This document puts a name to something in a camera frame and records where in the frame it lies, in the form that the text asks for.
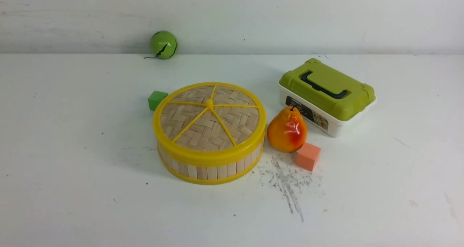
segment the black handle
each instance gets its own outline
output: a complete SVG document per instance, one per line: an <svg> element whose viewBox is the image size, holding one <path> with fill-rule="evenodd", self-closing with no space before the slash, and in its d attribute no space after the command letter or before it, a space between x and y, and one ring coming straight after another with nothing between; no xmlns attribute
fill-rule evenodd
<svg viewBox="0 0 464 247"><path fill-rule="evenodd" d="M317 91L322 91L324 93L326 93L327 95L329 95L330 97L333 97L334 99L341 99L342 97L344 97L346 94L348 94L348 91L347 90L343 90L342 92L338 93L338 94L335 94L335 93L332 93L328 90L326 90L325 88L319 86L318 84L315 84L314 82L308 80L308 76L312 73L312 71L308 72L308 73L305 73L303 74L303 76L301 76L301 80L308 83L309 85L311 85L311 87L313 87L313 89L317 90Z"/></svg>

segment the orange pear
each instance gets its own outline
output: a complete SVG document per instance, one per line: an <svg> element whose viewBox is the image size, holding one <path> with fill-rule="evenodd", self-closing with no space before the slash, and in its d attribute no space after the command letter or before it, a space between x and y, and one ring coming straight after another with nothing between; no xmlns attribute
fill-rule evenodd
<svg viewBox="0 0 464 247"><path fill-rule="evenodd" d="M294 106L285 107L267 127L267 140L277 150L290 153L306 142L308 127L300 111Z"/></svg>

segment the green ball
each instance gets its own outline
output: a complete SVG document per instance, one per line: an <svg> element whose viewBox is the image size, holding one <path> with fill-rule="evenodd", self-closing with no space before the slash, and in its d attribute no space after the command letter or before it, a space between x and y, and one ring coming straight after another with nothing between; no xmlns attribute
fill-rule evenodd
<svg viewBox="0 0 464 247"><path fill-rule="evenodd" d="M150 48L160 59L169 59L177 51L177 39L169 31L159 31L151 37Z"/></svg>

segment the dirt mark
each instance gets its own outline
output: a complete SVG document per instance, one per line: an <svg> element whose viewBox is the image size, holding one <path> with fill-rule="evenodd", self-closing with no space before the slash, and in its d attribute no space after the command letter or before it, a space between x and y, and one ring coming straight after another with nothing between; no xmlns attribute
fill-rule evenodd
<svg viewBox="0 0 464 247"><path fill-rule="evenodd" d="M277 151L263 153L262 161L256 166L254 176L258 175L262 184L268 184L278 190L288 204L290 213L297 213L304 222L299 197L302 194L325 193L320 190L322 176L315 175L294 164L295 154L279 153Z"/></svg>

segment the white container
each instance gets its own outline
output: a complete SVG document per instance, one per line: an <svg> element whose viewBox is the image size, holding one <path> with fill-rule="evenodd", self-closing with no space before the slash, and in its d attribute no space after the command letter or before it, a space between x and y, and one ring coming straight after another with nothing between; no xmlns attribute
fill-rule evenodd
<svg viewBox="0 0 464 247"><path fill-rule="evenodd" d="M285 106L294 105L303 115L303 117L308 120L308 122L320 128L325 133L328 133L330 136L336 138L342 135L343 133L349 133L349 130L360 122L360 119L363 118L363 115L373 107L377 98L373 100L369 105L367 105L364 110L358 112L350 120L341 121L338 120L327 112L316 107L312 103L303 99L299 95L291 92L287 88L280 85L280 103Z"/></svg>

